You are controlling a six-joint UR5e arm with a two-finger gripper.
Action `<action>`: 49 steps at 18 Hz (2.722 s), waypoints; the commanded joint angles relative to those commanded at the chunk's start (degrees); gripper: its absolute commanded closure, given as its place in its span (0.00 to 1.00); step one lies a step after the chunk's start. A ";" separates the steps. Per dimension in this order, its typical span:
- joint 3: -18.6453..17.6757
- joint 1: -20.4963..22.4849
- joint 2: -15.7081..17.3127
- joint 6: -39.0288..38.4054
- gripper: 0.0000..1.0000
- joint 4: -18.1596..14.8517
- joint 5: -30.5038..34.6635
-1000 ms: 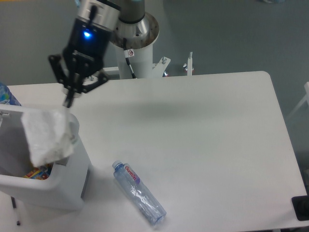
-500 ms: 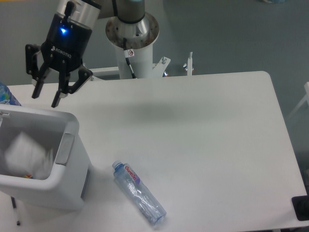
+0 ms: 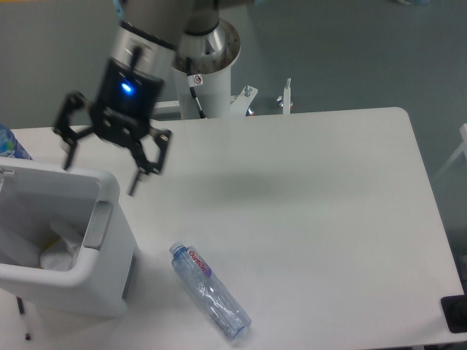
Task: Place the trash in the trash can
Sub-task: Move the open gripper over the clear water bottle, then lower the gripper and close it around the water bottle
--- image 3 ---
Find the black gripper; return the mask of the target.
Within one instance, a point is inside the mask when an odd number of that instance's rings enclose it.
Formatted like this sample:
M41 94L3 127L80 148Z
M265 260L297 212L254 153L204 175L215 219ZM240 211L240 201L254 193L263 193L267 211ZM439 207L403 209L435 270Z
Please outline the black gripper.
M65 144L63 170L67 171L72 166L79 140L95 133L99 138L130 151L136 172L128 195L135 194L143 178L161 175L173 133L169 129L150 127L149 119L163 85L160 78L131 70L110 59L93 104L78 91L68 93L52 127L53 133L60 136ZM80 110L89 110L93 125L75 131L72 118ZM147 141L153 142L149 155L141 140L146 135Z

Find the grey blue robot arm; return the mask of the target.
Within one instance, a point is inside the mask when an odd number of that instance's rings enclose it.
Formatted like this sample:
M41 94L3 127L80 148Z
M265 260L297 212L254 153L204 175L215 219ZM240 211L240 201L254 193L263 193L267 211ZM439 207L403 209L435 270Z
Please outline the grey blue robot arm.
M119 27L96 97L66 95L53 126L72 166L81 139L94 134L127 149L135 180L161 174L171 131L151 117L169 75L176 81L183 119L239 117L250 91L231 95L231 68L239 57L237 30L219 15L235 1L116 1Z

